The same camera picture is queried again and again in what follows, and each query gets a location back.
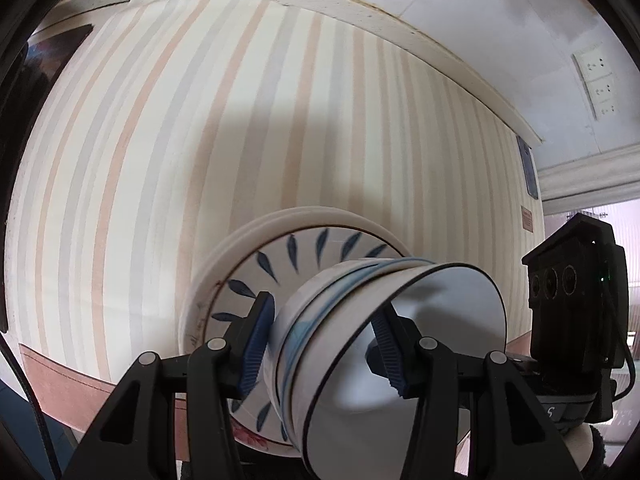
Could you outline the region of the white bowl black rim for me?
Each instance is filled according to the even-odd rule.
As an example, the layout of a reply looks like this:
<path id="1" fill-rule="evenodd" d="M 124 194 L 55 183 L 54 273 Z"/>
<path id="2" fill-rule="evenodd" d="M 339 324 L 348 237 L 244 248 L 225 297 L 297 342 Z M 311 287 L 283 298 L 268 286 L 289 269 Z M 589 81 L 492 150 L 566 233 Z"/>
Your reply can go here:
<path id="1" fill-rule="evenodd" d="M 399 478 L 428 377 L 423 338 L 473 358 L 504 349 L 494 280 L 466 263 L 405 258 L 321 301 L 282 385 L 283 418 L 314 478 Z"/>

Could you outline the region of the middle wall socket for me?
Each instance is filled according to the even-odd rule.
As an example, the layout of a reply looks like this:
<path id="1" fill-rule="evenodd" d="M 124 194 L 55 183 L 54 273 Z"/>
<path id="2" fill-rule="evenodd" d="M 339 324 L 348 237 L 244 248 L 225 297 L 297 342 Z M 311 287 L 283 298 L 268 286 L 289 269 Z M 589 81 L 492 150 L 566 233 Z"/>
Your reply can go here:
<path id="1" fill-rule="evenodd" d="M 615 96 L 615 79 L 613 74 L 607 74 L 586 82 L 586 90 L 593 105 L 598 105 Z"/>

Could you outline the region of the wall socket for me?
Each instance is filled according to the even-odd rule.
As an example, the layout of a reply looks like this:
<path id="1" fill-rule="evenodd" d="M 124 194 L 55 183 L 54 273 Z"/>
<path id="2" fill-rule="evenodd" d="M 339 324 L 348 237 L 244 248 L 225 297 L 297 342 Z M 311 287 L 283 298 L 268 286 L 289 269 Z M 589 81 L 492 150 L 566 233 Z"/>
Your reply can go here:
<path id="1" fill-rule="evenodd" d="M 605 118 L 614 116 L 617 113 L 617 103 L 614 98 L 609 98 L 592 103 L 592 109 L 597 121 L 602 122 Z"/>
<path id="2" fill-rule="evenodd" d="M 585 82 L 594 81 L 612 73 L 612 68 L 600 44 L 575 52 L 573 58 Z"/>
<path id="3" fill-rule="evenodd" d="M 598 105 L 615 96 L 615 79 L 613 74 L 607 74 L 586 82 L 586 90 L 593 105 Z"/>

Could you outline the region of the small brown coaster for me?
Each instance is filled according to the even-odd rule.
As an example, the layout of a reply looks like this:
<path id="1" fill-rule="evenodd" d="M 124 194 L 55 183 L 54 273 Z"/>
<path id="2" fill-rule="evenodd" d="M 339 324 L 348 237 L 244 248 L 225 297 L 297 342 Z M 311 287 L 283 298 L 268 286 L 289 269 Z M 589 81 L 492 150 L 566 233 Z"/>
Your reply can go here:
<path id="1" fill-rule="evenodd" d="M 522 218 L 523 229 L 529 233 L 533 233 L 534 232 L 533 213 L 529 209 L 525 208 L 524 206 L 521 206 L 521 218 Z"/>

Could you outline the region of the blue smartphone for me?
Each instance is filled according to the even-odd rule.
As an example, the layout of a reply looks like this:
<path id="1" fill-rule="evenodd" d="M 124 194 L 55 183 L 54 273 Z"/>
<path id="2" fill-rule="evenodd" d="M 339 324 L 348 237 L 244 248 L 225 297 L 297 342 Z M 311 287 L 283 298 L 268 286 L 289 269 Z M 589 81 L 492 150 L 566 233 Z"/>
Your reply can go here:
<path id="1" fill-rule="evenodd" d="M 526 191 L 530 197 L 533 197 L 534 200 L 538 200 L 539 191 L 532 151 L 520 136 L 516 137 L 516 142 L 518 142 L 518 151 L 521 156 Z"/>

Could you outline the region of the right wall socket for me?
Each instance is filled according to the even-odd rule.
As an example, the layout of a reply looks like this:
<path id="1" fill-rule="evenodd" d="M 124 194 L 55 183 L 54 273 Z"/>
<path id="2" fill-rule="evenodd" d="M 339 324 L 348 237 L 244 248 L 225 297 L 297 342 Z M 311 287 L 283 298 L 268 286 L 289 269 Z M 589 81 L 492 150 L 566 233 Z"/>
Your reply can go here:
<path id="1" fill-rule="evenodd" d="M 609 98 L 592 103 L 592 109 L 597 121 L 602 122 L 605 118 L 614 116 L 617 113 L 617 103 L 614 98 Z"/>

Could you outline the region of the striped cat table mat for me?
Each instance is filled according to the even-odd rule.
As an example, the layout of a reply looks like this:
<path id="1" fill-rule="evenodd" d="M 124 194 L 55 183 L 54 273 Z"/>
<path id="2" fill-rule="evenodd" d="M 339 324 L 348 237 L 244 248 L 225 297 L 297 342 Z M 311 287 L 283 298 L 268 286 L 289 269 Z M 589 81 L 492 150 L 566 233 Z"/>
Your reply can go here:
<path id="1" fill-rule="evenodd" d="M 359 214 L 413 255 L 484 269 L 529 330 L 541 240 L 515 133 L 420 58 L 268 0 L 132 0 L 79 47 L 18 166 L 6 305 L 48 415 L 84 430 L 145 350 L 173 356 L 222 240 L 296 206 Z M 534 232 L 522 227 L 521 206 Z"/>

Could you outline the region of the black induction cooktop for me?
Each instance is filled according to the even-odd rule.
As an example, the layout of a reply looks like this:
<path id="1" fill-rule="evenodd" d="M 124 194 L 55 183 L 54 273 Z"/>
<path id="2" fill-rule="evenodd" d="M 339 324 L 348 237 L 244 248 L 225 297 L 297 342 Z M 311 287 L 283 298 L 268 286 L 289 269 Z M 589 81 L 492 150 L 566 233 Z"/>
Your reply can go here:
<path id="1" fill-rule="evenodd" d="M 93 31 L 91 24 L 66 30 L 28 47 L 22 76 L 28 88 L 50 88 Z"/>

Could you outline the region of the left wall socket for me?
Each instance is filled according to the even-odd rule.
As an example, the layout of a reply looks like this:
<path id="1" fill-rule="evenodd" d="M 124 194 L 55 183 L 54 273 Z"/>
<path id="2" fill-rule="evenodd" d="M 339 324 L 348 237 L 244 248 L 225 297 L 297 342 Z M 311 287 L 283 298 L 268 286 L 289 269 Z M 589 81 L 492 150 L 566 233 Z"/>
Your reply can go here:
<path id="1" fill-rule="evenodd" d="M 594 81 L 612 73 L 612 68 L 600 44 L 575 52 L 573 58 L 585 82 Z"/>

